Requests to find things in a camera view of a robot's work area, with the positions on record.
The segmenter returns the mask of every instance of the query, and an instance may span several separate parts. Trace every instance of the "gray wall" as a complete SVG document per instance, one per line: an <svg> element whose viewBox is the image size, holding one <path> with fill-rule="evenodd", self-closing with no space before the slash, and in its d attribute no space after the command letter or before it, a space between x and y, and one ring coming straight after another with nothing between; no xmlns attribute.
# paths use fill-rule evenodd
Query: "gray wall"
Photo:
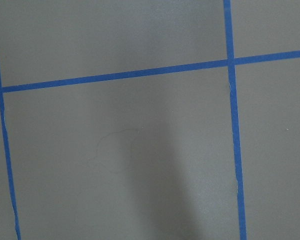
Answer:
<svg viewBox="0 0 300 240"><path fill-rule="evenodd" d="M235 57L300 0L232 1ZM2 85L227 58L221 0L0 1ZM300 58L236 66L246 232L300 239ZM239 240L227 67L4 93L23 240ZM17 239L0 120L0 240Z"/></svg>

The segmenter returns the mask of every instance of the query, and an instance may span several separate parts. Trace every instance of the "blue painter's tape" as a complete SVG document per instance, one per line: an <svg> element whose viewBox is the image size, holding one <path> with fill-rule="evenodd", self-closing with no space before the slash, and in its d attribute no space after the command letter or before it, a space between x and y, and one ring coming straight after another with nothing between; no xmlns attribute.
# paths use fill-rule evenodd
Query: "blue painter's tape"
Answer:
<svg viewBox="0 0 300 240"><path fill-rule="evenodd" d="M85 77L77 77L77 78L70 78L70 79L63 79L63 80L22 84L16 86L5 86L2 89L4 93L9 93L9 92L31 90L31 89L52 88L52 87L59 87L59 86L66 86L66 85L73 85L73 84L94 83L94 82L145 77L145 76L160 75L160 74L179 73L179 72L211 69L211 68L218 68L218 67L225 67L225 66L227 66L227 60L207 61L207 62L191 63L185 65L145 69L145 70L126 71L126 72L111 73L111 74L104 74L104 75L85 76Z"/></svg>
<svg viewBox="0 0 300 240"><path fill-rule="evenodd" d="M238 203L239 233L240 233L240 240L247 240L244 181L243 181L243 171L242 171L242 162L241 162L239 116L238 116L238 103L237 103L235 51L234 51L230 0L223 0L223 8L224 8L224 22L225 22L225 36L226 36L226 51L227 51L227 60L228 60L228 77L229 77L229 84L231 87L230 106L231 106L234 165L235 165L235 176L238 184L237 203Z"/></svg>
<svg viewBox="0 0 300 240"><path fill-rule="evenodd" d="M276 61L276 60L284 60L284 59L296 59L296 58L300 58L300 50L257 55L257 56L238 57L234 59L234 64L235 65L253 64L253 63L260 63L260 62L268 62L268 61Z"/></svg>
<svg viewBox="0 0 300 240"><path fill-rule="evenodd" d="M1 74L0 74L0 116L1 116L2 136L3 136L3 144L4 144L4 152L5 152L6 169L8 174L10 198L11 198L12 208L14 212L15 232L16 232L17 239L21 240L17 201L16 201L16 194L15 194L15 187L14 187L14 178L13 178L11 158L10 158L8 132L5 123L5 102L4 102L4 94L2 91Z"/></svg>

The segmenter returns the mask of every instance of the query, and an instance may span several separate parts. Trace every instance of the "blue tape line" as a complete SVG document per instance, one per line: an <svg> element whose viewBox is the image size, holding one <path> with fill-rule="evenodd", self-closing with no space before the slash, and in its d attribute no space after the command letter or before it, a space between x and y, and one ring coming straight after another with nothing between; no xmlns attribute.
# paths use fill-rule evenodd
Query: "blue tape line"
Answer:
<svg viewBox="0 0 300 240"><path fill-rule="evenodd" d="M257 56L238 57L234 59L234 64L235 65L253 64L253 63L260 63L260 62L268 62L268 61L276 61L276 60L284 60L284 59L296 59L296 58L300 58L300 50L257 55Z"/></svg>
<svg viewBox="0 0 300 240"><path fill-rule="evenodd" d="M207 61L207 62L199 62L199 63L191 63L177 66L166 66L145 70L136 70L136 71L126 71L119 73L111 73L104 75L96 75L96 76L85 76L85 77L77 77L63 80L55 80L55 81L45 81L38 83L29 83L15 86L5 86L2 88L4 93L9 92L17 92L31 89L43 89L43 88L52 88L73 84L84 84L84 83L94 83L94 82L102 82L109 80L118 80L118 79L127 79L127 78L136 78L136 77L144 77L151 75L159 75L159 74L169 74L169 73L178 73L178 72L186 72L192 70L201 70L201 69L211 69L218 67L227 66L227 60L217 60L217 61Z"/></svg>
<svg viewBox="0 0 300 240"><path fill-rule="evenodd" d="M228 57L227 59L228 77L229 77L229 84L231 87L230 106L231 106L234 165L235 165L235 176L238 184L237 204L238 204L238 218L239 218L239 233L240 233L240 240L247 240L244 181L243 181L243 172L242 172L242 163L241 163L239 116L238 116L238 103L237 103L235 51L234 51L230 0L223 0L223 8L224 8L224 23L225 23L225 37L226 37L226 52Z"/></svg>
<svg viewBox="0 0 300 240"><path fill-rule="evenodd" d="M284 60L284 59L295 59L295 58L300 58L300 50L272 53L272 54L265 54L265 55L238 57L238 58L234 58L234 65L252 64L252 63L260 63L260 62L276 61L276 60ZM53 88L53 87L67 86L67 85L74 85L74 84L94 83L94 82L102 82L102 81L109 81L109 80L145 77L145 76L159 75L159 74L169 74L169 73L178 73L178 72L186 72L186 71L201 70L201 69L219 68L219 67L225 67L227 65L228 65L228 60L216 60L216 61L191 63L191 64L184 64L184 65L177 65L177 66L159 67L159 68L152 68L152 69L145 69L145 70L126 71L126 72L111 73L111 74L96 75L96 76L85 76L85 77L69 78L69 79L62 79L62 80L5 86L2 88L2 90L4 93L9 93L9 92L18 92L18 91L33 90L33 89Z"/></svg>
<svg viewBox="0 0 300 240"><path fill-rule="evenodd" d="M12 167L11 167L8 132L5 123L5 102L4 102L4 94L2 91L1 75L0 75L0 116L1 116L2 136L3 136L3 144L4 144L4 152L5 152L6 169L8 174L10 198L11 198L12 208L14 212L15 232L16 232L17 239L21 240L19 218L18 218L18 211L17 211L17 201L16 201L16 194L15 194L15 187L14 187L14 178L13 178Z"/></svg>

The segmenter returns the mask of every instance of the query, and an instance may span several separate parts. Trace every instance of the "tape strip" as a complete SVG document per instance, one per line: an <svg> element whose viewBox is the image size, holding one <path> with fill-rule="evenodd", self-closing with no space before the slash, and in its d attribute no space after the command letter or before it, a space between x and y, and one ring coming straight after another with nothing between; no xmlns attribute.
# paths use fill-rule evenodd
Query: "tape strip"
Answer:
<svg viewBox="0 0 300 240"><path fill-rule="evenodd" d="M300 58L300 50L257 55L257 56L238 57L234 59L234 64L235 65L253 64L253 63L261 63L261 62L284 60L284 59L296 59L296 58Z"/></svg>
<svg viewBox="0 0 300 240"><path fill-rule="evenodd" d="M31 90L31 89L44 89L44 88L52 88L52 87L59 87L65 85L94 83L94 82L127 79L127 78L137 78L137 77L160 75L160 74L186 72L192 70L211 69L211 68L218 68L218 67L225 67L225 66L227 66L227 60L207 61L207 62L191 63L185 65L145 69L145 70L126 71L126 72L111 73L111 74L104 74L104 75L85 76L85 77L77 77L77 78L70 78L70 79L63 79L63 80L22 84L16 86L5 86L3 87L3 92L9 93L9 92Z"/></svg>
<svg viewBox="0 0 300 240"><path fill-rule="evenodd" d="M272 54L265 54L265 55L238 57L234 59L234 65L253 64L253 63L261 63L261 62L277 61L277 60L285 60L285 59L296 59L296 58L300 58L300 50L272 53ZM96 76L85 76L85 77L77 77L77 78L70 78L70 79L63 79L63 80L5 86L2 88L2 91L4 93L9 93L9 92L25 91L25 90L32 90L32 89L53 88L53 87L73 85L73 84L84 84L84 83L93 83L93 82L102 82L102 81L109 81L109 80L159 75L159 74L178 73L178 72L193 71L193 70L200 70L200 69L225 67L227 66L227 64L228 64L228 60L208 61L208 62L159 67L159 68L137 70L137 71L127 71L127 72L111 73L111 74L96 75Z"/></svg>
<svg viewBox="0 0 300 240"><path fill-rule="evenodd" d="M225 37L226 37L226 52L227 52L227 61L228 61L228 78L229 78L229 84L231 89L230 106L231 106L234 165L235 165L235 176L238 184L237 204L238 204L238 217L239 217L239 233L240 233L240 240L247 240L244 181L243 181L242 162L241 162L239 116L238 116L238 103L237 103L235 52L234 52L234 39L233 39L233 30L232 30L230 0L223 0L223 8L224 8L223 10L224 10Z"/></svg>
<svg viewBox="0 0 300 240"><path fill-rule="evenodd" d="M8 132L5 123L5 102L4 102L4 94L2 91L1 74L0 74L0 116L1 116L2 136L3 136L3 144L4 144L4 152L5 152L6 170L8 174L10 198L11 198L12 208L14 212L15 232L16 232L17 239L21 240L17 201L16 201L16 194L15 194L15 187L14 187L14 178L13 178L12 167L11 167Z"/></svg>

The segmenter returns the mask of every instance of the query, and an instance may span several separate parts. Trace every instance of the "vertical tape strip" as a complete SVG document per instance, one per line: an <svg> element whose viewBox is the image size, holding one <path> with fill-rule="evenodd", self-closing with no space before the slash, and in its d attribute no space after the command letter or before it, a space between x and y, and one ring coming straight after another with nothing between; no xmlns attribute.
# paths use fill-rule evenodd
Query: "vertical tape strip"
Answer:
<svg viewBox="0 0 300 240"><path fill-rule="evenodd" d="M240 232L240 240L247 240L244 181L243 181L241 150L240 150L235 52L234 52L234 39L233 39L233 30L232 30L230 0L223 0L223 8L224 8L224 24L225 24L225 37L226 37L226 52L227 52L227 60L228 60L228 77L229 77L229 84L231 89L230 105L231 105L235 176L238 183L237 202L238 202L239 232Z"/></svg>
<svg viewBox="0 0 300 240"><path fill-rule="evenodd" d="M11 167L11 159L10 159L8 132L5 123L5 102L4 102L4 94L2 90L1 74L0 74L0 116L1 116L2 136L3 136L3 144L4 144L4 152L5 152L6 169L8 174L10 197L11 197L12 208L14 212L15 232L16 232L17 239L21 240L14 178L13 178L12 167Z"/></svg>

